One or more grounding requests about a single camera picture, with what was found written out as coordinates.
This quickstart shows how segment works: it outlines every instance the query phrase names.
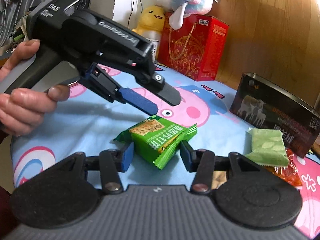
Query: gray ribbed surface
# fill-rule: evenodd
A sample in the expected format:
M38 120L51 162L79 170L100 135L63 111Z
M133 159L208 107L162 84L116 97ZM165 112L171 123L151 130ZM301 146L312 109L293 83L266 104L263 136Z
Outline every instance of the gray ribbed surface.
M184 186L129 186L106 196L100 207L68 228L20 225L5 240L308 240L295 227L253 231L226 220L204 196Z

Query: blue bedsheet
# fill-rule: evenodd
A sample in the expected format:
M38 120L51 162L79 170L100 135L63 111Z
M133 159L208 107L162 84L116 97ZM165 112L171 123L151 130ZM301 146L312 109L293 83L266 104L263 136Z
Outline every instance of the blue bedsheet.
M155 102L158 115L186 127L197 123L198 134L190 141L193 148L207 148L221 156L231 151L250 151L250 142L246 141L250 125L228 110L235 90L216 81L195 82L157 64L157 71L182 96L181 104L172 107L141 88L133 76L104 69L123 87L132 88ZM109 103L79 84L72 87L70 99L59 103L55 113L47 115L37 130L13 140L15 187L76 151L92 156L119 147L113 138L147 117L129 104ZM129 170L120 177L125 188L128 184L185 184L189 188L194 174L186 171L179 154L161 171L136 155ZM88 180L96 187L100 187L99 179L97 172L89 173Z

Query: human hand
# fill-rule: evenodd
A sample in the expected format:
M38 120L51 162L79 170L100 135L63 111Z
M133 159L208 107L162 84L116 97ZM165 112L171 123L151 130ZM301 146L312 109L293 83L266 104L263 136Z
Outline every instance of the human hand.
M39 40L20 43L0 69L0 82L22 60L31 58L39 49ZM48 93L18 88L10 95L0 94L0 122L5 133L27 135L43 122L44 114L53 112L58 101L69 98L68 86L57 85Z

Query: red gift box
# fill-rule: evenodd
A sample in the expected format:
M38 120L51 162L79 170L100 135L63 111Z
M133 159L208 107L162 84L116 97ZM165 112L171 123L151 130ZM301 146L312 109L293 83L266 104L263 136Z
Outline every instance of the red gift box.
M214 80L229 26L209 15L192 14L173 30L171 14L165 14L157 60L196 81Z

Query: biscuit wrapper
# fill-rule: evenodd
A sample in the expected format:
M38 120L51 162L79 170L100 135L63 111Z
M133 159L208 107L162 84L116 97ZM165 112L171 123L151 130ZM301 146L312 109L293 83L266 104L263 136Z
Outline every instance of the biscuit wrapper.
M269 129L251 129L252 152L246 157L262 166L288 167L289 159L282 140L282 132Z
M196 133L196 124L185 128L153 115L121 132L114 140L124 143L133 141L135 152L162 170L177 152L180 141L188 141Z

